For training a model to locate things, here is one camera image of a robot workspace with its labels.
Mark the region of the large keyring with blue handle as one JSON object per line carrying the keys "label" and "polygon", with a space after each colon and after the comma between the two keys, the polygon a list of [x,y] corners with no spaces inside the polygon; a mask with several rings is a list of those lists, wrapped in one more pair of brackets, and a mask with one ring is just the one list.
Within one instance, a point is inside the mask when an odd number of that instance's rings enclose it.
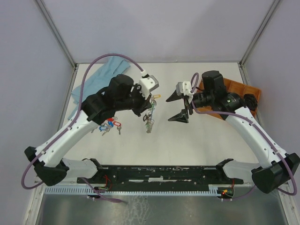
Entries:
{"label": "large keyring with blue handle", "polygon": [[143,117],[143,122],[145,123],[147,134],[150,134],[152,132],[152,128],[154,125],[153,115],[157,106],[157,102],[154,98],[150,99],[150,103],[151,103],[151,108],[146,111],[146,114]]}

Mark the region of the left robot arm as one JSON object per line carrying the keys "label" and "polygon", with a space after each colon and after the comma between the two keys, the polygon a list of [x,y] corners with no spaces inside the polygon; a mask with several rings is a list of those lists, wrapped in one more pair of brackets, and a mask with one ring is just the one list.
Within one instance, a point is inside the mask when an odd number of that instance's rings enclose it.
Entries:
{"label": "left robot arm", "polygon": [[28,147],[24,153],[33,163],[37,176],[53,186],[68,178],[87,178],[100,182],[104,172],[96,159],[70,160],[64,156],[86,134],[97,129],[118,111],[131,110],[140,116],[151,107],[151,92],[159,86],[152,75],[142,77],[138,83],[127,75],[117,75],[107,87],[88,96],[79,112],[43,145]]}

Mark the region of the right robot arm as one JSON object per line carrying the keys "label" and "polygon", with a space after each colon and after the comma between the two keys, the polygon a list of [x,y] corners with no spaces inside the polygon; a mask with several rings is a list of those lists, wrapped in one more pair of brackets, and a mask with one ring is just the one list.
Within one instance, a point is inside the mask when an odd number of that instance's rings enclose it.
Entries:
{"label": "right robot arm", "polygon": [[252,182],[263,193],[274,189],[283,192],[280,186],[292,182],[293,191],[284,193],[295,196],[298,192],[294,174],[300,164],[296,153],[289,154],[275,143],[253,117],[246,102],[234,92],[229,92],[219,71],[212,70],[202,75],[204,89],[195,92],[196,85],[189,81],[179,82],[167,102],[183,99],[184,109],[169,121],[188,123],[194,112],[201,114],[199,108],[209,106],[206,114],[218,114],[230,124],[243,138],[256,156],[258,163],[243,163],[229,160],[215,171],[215,178],[226,183],[231,178]]}

